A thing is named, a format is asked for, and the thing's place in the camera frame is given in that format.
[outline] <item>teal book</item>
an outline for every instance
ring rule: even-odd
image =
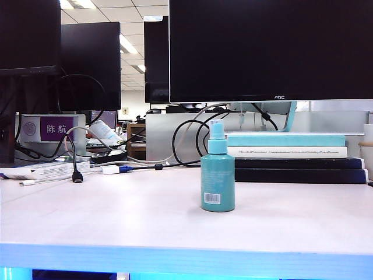
[[[229,147],[344,147],[346,137],[341,134],[299,134],[261,132],[228,135]]]

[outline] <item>spray bottle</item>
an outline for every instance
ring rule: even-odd
[[[200,159],[202,209],[227,212],[234,209],[234,157],[227,155],[223,120],[212,120],[209,154]]]

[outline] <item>stack of books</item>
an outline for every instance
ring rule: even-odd
[[[235,180],[267,183],[366,184],[364,160],[347,157],[339,134],[286,132],[228,136]]]

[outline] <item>blue light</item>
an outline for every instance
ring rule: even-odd
[[[32,280],[33,271],[29,268],[0,267],[0,280]]]

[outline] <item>gray partition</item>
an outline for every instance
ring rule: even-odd
[[[213,116],[213,113],[202,114],[198,120],[204,121]],[[195,114],[149,114],[146,116],[146,157],[147,160],[162,160],[172,154],[171,141],[175,129],[184,121],[193,119]],[[271,115],[277,126],[284,125],[286,117],[283,115]],[[268,130],[273,130],[272,125],[264,122]],[[360,156],[358,142],[362,140],[363,124],[368,123],[368,112],[366,111],[344,111],[344,112],[296,112],[292,132],[337,132],[346,135],[349,156]],[[254,131],[262,127],[261,116],[258,113],[231,113],[224,119],[226,131]],[[177,155],[182,161],[199,159],[195,148],[195,135],[200,125],[193,124],[185,136],[183,143],[177,147]],[[176,137],[176,143],[185,131],[185,125]],[[203,129],[199,139],[200,148],[202,138],[206,130]]]

